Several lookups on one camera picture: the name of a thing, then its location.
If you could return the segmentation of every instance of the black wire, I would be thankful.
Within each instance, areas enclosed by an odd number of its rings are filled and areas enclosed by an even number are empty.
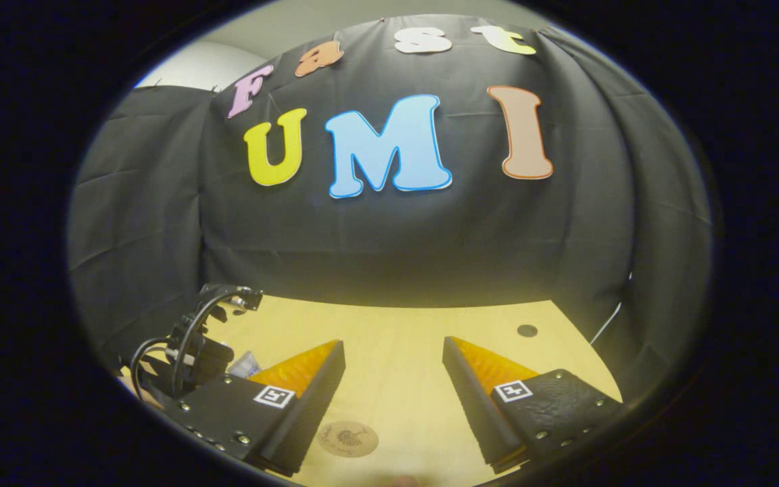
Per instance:
[[[173,377],[171,378],[171,390],[173,391],[173,394],[176,394],[176,392],[178,392],[182,386],[179,384],[179,370],[182,368],[182,362],[185,360],[185,351],[188,349],[188,344],[191,341],[191,336],[194,335],[195,329],[198,329],[198,327],[204,324],[204,321],[206,320],[207,315],[210,314],[211,309],[216,307],[219,302],[234,296],[241,297],[243,291],[244,289],[231,291],[229,293],[224,293],[214,297],[209,302],[207,302],[204,307],[200,309],[200,312],[197,313],[197,316],[191,320],[191,324],[189,324],[188,330],[185,331],[185,336],[183,336],[182,344],[179,346],[179,352],[176,354],[176,361],[173,363]]]
[[[151,338],[146,340],[145,342],[141,343],[140,346],[138,346],[137,351],[134,352],[133,357],[131,358],[131,382],[134,385],[134,392],[137,393],[137,397],[139,398],[140,402],[143,402],[143,394],[140,392],[140,381],[138,380],[138,374],[140,373],[140,370],[143,368],[140,367],[140,360],[143,358],[143,355],[146,355],[146,352],[149,352],[149,347],[152,345],[158,345],[158,343],[165,343],[167,345],[171,345],[173,343],[173,339],[170,338]]]

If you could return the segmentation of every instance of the colorful letter cutout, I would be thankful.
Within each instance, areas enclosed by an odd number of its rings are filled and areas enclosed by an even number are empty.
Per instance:
[[[510,139],[510,155],[504,160],[504,174],[514,179],[545,179],[554,170],[543,148],[537,118],[540,99],[517,87],[494,86],[486,92],[500,103]]]
[[[354,163],[359,164],[371,188],[381,191],[396,152],[399,170],[392,180],[396,188],[422,191],[449,186],[452,175],[441,165],[435,139],[435,109],[440,104],[435,95],[399,99],[380,135],[357,111],[327,120],[325,127],[335,142],[336,179],[330,196],[351,198],[362,192],[362,181],[353,175]]]
[[[257,96],[257,93],[260,92],[260,87],[263,86],[263,76],[269,76],[272,71],[272,65],[265,66],[236,81],[236,93],[233,97],[233,107],[230,108],[230,113],[228,114],[229,119],[251,107],[251,100],[248,99],[248,95]]]
[[[486,37],[489,44],[497,47],[498,49],[511,53],[523,53],[529,55],[529,53],[535,53],[537,50],[531,46],[525,46],[523,44],[517,44],[513,39],[522,39],[522,34],[517,32],[508,32],[497,25],[482,25],[479,27],[472,27],[471,32],[477,32]]]
[[[443,30],[435,27],[403,28],[396,32],[396,49],[403,53],[443,52],[452,47]]]
[[[328,66],[341,59],[344,51],[338,41],[327,41],[306,52],[300,58],[300,65],[293,73],[297,77],[312,74],[316,69]]]
[[[248,129],[242,139],[248,146],[248,170],[258,185],[280,185],[296,175],[302,163],[302,135],[300,121],[305,118],[306,109],[296,108],[279,117],[279,126],[284,128],[284,160],[271,166],[266,156],[266,134],[272,124],[264,122]]]

